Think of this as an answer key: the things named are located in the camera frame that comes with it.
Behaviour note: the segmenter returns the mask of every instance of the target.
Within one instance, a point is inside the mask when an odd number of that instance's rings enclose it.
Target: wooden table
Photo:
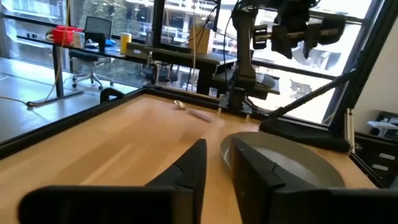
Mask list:
[[[229,134],[257,131],[257,122],[198,108],[214,116],[206,123],[170,100],[142,95],[0,161],[0,220],[18,223],[16,205],[43,185],[144,185],[205,138],[208,167],[203,223],[241,223],[233,185],[220,156]],[[309,150],[342,175],[348,188],[373,188],[346,154]]]

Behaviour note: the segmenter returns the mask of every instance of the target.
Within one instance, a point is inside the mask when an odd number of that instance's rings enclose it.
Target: glass window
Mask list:
[[[5,19],[6,40],[9,48],[9,55],[12,58],[25,60],[48,67],[53,67],[52,46],[41,44],[17,36],[44,39],[45,33],[52,30],[52,27],[31,24],[28,22]],[[63,67],[69,67],[67,50],[64,50]]]
[[[112,33],[130,32],[133,38],[145,39],[152,29],[154,2],[150,0],[74,0],[74,25],[84,27],[87,16],[111,19]]]
[[[312,10],[363,19],[371,2],[372,0],[321,0]]]
[[[258,67],[257,72],[279,77],[280,95],[268,94],[267,100],[259,100],[257,98],[250,97],[257,106],[272,111],[331,82],[331,80],[314,78],[264,67]],[[304,119],[306,121],[322,123],[322,119],[334,92],[335,90],[330,90],[297,109],[288,112],[287,115],[293,116],[294,118]]]
[[[209,22],[206,28],[212,29],[214,27],[216,4],[212,1],[196,0],[195,6],[196,8],[193,5],[193,0],[165,0],[162,30],[163,43],[184,43],[184,46],[187,45],[190,29],[193,25],[194,9],[197,27],[203,27],[208,18]]]
[[[116,83],[125,85],[146,85],[147,79],[140,73],[141,65],[125,60],[114,59],[94,68],[97,75],[112,78]],[[90,68],[84,65],[78,66],[78,73],[89,73]]]
[[[267,48],[254,52],[253,59],[339,76],[343,72],[360,28],[360,25],[347,24],[338,42],[330,45],[318,44],[317,47],[311,50],[308,59],[304,58],[302,42],[292,49],[293,58],[287,59],[285,56],[271,50],[270,41],[267,41]]]
[[[2,0],[5,14],[38,21],[64,24],[67,0]]]

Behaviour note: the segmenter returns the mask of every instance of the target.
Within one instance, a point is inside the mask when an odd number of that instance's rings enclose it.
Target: tree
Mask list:
[[[132,14],[131,18],[127,18],[125,0],[97,0],[95,3],[92,0],[84,0],[82,11],[83,14],[78,15],[80,16],[80,27],[84,27],[87,16],[96,16],[111,19],[113,21],[112,33],[114,34],[130,32],[135,37],[139,33],[136,15]],[[112,63],[96,67],[95,72],[122,82],[146,82],[139,74],[139,64],[124,60],[114,60]]]

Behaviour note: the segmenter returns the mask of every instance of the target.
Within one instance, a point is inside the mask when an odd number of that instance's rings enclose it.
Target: yellow cup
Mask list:
[[[127,43],[131,42],[131,34],[130,33],[121,33],[120,34],[120,53],[126,54],[127,52]]]

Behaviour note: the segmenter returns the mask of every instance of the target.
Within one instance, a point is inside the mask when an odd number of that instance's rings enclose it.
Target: yellow object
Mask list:
[[[209,54],[213,51],[213,41],[215,33],[210,29],[203,27],[195,27],[195,35],[193,29],[190,31],[188,47],[193,50],[193,43],[196,42],[196,52],[198,54]]]
[[[130,33],[122,33],[120,35],[120,53],[126,54],[127,51],[127,43],[131,42],[131,34]]]

